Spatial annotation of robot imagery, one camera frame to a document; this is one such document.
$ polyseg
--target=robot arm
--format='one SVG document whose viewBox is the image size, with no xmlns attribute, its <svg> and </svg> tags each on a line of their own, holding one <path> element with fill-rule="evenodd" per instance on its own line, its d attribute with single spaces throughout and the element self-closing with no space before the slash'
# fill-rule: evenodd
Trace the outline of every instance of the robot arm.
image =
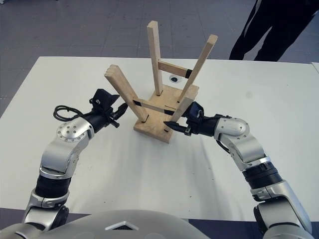
<svg viewBox="0 0 319 239">
<path fill-rule="evenodd" d="M 93 105 L 91 112 L 76 115 L 71 121 L 54 114 L 65 123 L 58 127 L 55 139 L 42 155 L 40 175 L 23 218 L 25 224 L 43 232 L 65 224 L 69 210 L 64 204 L 80 153 L 100 129 L 109 124 L 119 126 L 115 120 L 124 114 L 127 104 L 122 104 L 114 113 L 111 105 L 118 97 L 98 89 L 90 100 Z"/>
<path fill-rule="evenodd" d="M 307 213 L 244 120 L 222 115 L 206 117 L 197 102 L 193 102 L 183 116 L 187 117 L 188 127 L 171 121 L 164 123 L 188 136 L 194 133 L 214 137 L 230 154 L 249 183 L 253 198 L 262 202 L 254 208 L 254 215 L 264 239 L 313 238 Z"/>
</svg>

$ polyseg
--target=black pants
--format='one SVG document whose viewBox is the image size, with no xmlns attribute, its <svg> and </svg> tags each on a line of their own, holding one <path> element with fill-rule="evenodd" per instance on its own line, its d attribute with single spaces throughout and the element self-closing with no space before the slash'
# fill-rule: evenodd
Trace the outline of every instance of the black pants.
<svg viewBox="0 0 319 239">
<path fill-rule="evenodd" d="M 229 60 L 242 60 L 263 35 L 267 34 L 255 61 L 278 61 L 293 44 L 319 9 L 317 2 L 306 0 L 256 0 L 243 32 Z"/>
</svg>

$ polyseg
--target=black cable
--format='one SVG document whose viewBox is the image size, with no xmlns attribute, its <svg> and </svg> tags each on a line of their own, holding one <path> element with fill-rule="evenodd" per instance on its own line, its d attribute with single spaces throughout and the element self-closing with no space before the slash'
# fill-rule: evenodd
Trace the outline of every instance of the black cable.
<svg viewBox="0 0 319 239">
<path fill-rule="evenodd" d="M 227 147 L 225 147 L 219 140 L 216 140 L 216 142 L 222 149 L 224 149 L 227 153 L 230 154 L 229 149 Z"/>
<path fill-rule="evenodd" d="M 71 112 L 76 113 L 76 115 L 71 117 L 71 118 L 67 118 L 67 117 L 63 117 L 63 116 L 59 115 L 58 111 L 68 111 L 68 112 L 71 111 Z M 80 112 L 79 110 L 77 110 L 75 108 L 71 108 L 68 106 L 57 106 L 57 107 L 55 107 L 54 112 L 53 112 L 53 117 L 56 118 L 57 120 L 63 121 L 63 122 L 71 121 L 71 120 L 78 118 L 80 116 L 83 116 L 82 112 Z"/>
</svg>

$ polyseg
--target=white table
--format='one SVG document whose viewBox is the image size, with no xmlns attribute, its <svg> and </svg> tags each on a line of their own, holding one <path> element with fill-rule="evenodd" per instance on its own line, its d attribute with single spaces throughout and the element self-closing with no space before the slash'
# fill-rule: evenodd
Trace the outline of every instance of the white table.
<svg viewBox="0 0 319 239">
<path fill-rule="evenodd" d="M 313 66 L 316 68 L 316 70 L 319 72 L 319 62 L 313 62 Z"/>
<path fill-rule="evenodd" d="M 167 59 L 192 68 L 195 60 Z M 0 207 L 24 209 L 42 152 L 60 124 L 56 105 L 83 112 L 97 88 L 115 90 L 103 74 L 117 64 L 138 96 L 154 90 L 150 59 L 40 57 L 0 119 Z M 182 88 L 163 74 L 164 84 Z M 319 221 L 319 73 L 311 64 L 207 60 L 195 84 L 205 114 L 246 120 L 312 221 Z M 118 100 L 115 107 L 123 100 Z M 254 221 L 256 202 L 236 165 L 213 138 L 174 133 L 170 144 L 121 126 L 101 130 L 82 152 L 70 186 L 72 213 L 147 209 L 181 218 Z"/>
</svg>

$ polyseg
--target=person's leg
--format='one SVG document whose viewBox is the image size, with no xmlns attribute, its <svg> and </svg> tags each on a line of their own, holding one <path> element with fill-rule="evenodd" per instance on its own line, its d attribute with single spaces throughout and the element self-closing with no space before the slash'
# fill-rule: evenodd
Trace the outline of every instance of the person's leg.
<svg viewBox="0 0 319 239">
<path fill-rule="evenodd" d="M 299 6 L 279 13 L 278 17 L 265 38 L 255 61 L 278 61 L 287 48 L 294 43 L 319 9 L 319 4 Z"/>
<path fill-rule="evenodd" d="M 272 26 L 274 20 L 274 1 L 256 0 L 245 27 L 237 39 L 229 60 L 242 60 Z"/>
</svg>

